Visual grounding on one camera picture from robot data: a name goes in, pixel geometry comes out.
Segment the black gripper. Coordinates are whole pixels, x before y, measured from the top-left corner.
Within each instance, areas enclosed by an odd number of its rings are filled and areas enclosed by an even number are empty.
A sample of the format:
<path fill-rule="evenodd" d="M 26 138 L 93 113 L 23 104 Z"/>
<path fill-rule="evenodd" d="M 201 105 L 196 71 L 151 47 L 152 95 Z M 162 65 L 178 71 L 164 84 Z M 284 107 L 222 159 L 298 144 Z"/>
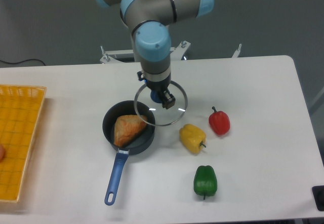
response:
<path fill-rule="evenodd" d="M 159 74 L 139 71 L 137 76 L 139 81 L 144 81 L 155 97 L 161 98 L 163 108 L 170 109 L 175 105 L 175 97 L 168 90 L 171 83 L 171 73 L 169 71 Z"/>

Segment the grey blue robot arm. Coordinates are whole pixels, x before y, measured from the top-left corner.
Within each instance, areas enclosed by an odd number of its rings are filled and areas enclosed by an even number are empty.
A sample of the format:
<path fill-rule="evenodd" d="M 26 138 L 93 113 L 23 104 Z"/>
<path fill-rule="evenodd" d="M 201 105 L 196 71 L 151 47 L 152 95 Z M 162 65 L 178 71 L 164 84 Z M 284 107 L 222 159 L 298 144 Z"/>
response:
<path fill-rule="evenodd" d="M 97 0 L 105 7 L 120 5 L 120 17 L 129 29 L 139 80 L 153 91 L 163 108 L 174 106 L 171 83 L 171 38 L 167 26 L 210 13 L 215 0 Z"/>

